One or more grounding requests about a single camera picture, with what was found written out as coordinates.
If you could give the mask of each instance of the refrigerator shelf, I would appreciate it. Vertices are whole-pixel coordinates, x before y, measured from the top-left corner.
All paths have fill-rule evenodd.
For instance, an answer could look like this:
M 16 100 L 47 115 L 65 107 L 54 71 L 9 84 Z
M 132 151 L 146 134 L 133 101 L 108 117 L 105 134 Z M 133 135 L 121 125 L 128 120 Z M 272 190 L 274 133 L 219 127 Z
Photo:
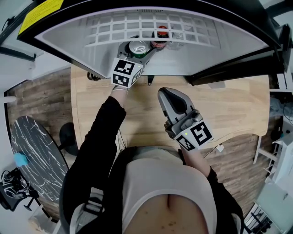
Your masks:
M 168 11 L 131 11 L 90 16 L 86 21 L 85 32 L 84 47 L 153 40 L 220 47 L 214 20 Z M 169 38 L 158 38 L 157 32 L 167 32 Z

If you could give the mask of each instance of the round table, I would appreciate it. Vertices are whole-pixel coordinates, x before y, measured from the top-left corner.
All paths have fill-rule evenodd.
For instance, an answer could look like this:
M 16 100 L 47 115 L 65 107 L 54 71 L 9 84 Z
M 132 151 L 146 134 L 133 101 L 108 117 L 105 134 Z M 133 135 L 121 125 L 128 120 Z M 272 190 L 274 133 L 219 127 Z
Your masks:
M 19 169 L 25 179 L 46 199 L 59 202 L 67 163 L 46 129 L 29 116 L 15 120 L 11 130 L 13 153 L 27 157 L 28 165 Z

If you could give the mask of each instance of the black sleeve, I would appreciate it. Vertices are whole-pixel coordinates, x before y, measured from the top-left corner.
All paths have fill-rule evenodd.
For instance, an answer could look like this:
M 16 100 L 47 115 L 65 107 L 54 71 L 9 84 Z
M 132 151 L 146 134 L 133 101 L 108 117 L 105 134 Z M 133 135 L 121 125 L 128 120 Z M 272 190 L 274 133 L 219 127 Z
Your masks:
M 116 99 L 109 97 L 102 104 L 63 181 L 60 194 L 62 226 L 69 228 L 75 208 L 88 201 L 92 187 L 105 189 L 117 152 L 116 134 L 125 116 L 125 110 Z
M 217 174 L 211 168 L 211 172 L 207 177 L 210 182 L 212 193 L 217 208 L 217 230 L 216 234 L 231 233 L 237 234 L 236 225 L 232 214 L 236 214 L 241 220 L 241 231 L 243 233 L 244 218 L 243 212 L 239 204 L 232 195 L 225 189 L 222 183 L 218 182 Z

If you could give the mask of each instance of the wooden floor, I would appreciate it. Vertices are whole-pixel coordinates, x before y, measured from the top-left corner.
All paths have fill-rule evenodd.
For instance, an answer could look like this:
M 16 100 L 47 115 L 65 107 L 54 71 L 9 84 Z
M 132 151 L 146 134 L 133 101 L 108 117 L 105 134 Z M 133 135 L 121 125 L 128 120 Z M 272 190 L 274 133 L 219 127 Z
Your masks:
M 70 94 L 70 69 L 66 69 L 43 78 L 27 81 L 8 92 L 16 95 L 17 102 L 8 105 L 8 119 L 10 126 L 20 116 L 28 115 L 47 129 L 57 144 L 59 130 L 63 124 L 72 122 L 71 94 Z M 266 150 L 269 149 L 270 131 L 276 120 L 270 119 L 269 131 L 263 137 Z M 252 134 L 237 136 L 223 143 L 223 152 L 212 151 L 207 159 L 212 168 L 217 172 L 219 181 L 237 200 L 244 214 L 253 205 L 253 199 L 258 195 L 265 180 L 268 160 L 260 156 L 255 165 L 252 164 L 257 146 L 258 137 Z M 212 149 L 202 151 L 203 155 Z M 62 151 L 70 167 L 75 156 Z M 54 217 L 58 217 L 58 207 L 41 199 L 44 208 Z

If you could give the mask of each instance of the hand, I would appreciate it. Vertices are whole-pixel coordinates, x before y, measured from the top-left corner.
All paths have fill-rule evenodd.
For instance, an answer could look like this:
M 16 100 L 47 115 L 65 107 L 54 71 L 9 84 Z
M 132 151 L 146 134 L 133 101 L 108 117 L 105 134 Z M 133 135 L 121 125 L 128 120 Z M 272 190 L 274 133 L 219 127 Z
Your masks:
M 115 98 L 117 102 L 119 102 L 120 106 L 123 107 L 127 94 L 128 94 L 127 88 L 115 85 L 115 87 L 112 89 L 110 96 Z

